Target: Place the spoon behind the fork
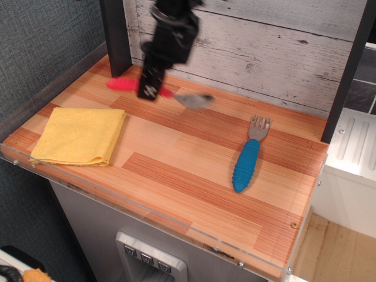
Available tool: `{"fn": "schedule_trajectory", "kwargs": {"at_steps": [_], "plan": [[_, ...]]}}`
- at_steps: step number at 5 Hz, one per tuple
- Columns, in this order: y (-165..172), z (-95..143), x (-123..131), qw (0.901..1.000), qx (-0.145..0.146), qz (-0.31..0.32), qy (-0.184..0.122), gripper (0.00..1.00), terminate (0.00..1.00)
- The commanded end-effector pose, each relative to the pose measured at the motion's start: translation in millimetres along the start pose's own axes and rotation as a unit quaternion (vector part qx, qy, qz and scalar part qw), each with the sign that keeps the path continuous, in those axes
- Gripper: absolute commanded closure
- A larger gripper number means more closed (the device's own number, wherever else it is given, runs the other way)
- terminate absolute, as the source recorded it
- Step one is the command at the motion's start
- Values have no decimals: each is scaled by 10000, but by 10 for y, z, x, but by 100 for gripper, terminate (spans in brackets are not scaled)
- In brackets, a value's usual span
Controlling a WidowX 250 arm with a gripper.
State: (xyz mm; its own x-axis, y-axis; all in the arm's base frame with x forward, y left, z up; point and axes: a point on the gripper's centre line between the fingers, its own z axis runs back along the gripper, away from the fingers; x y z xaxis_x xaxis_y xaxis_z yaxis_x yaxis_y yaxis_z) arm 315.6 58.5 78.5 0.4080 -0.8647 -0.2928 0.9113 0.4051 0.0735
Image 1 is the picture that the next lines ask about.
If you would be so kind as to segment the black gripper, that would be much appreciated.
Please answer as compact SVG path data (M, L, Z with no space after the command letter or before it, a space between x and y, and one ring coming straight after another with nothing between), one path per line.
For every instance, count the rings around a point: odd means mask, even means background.
M175 64L185 64L199 31L199 18L187 14L180 21L157 20L151 41L142 46L145 53L137 96L155 100L165 76L165 70Z

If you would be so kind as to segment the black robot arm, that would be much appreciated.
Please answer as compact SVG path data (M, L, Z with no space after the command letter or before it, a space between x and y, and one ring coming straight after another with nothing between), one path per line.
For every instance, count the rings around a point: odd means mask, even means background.
M192 8L202 1L156 1L151 14L156 20L151 41L142 45L145 55L137 96L155 100L165 71L188 61L193 42L199 32L199 18Z

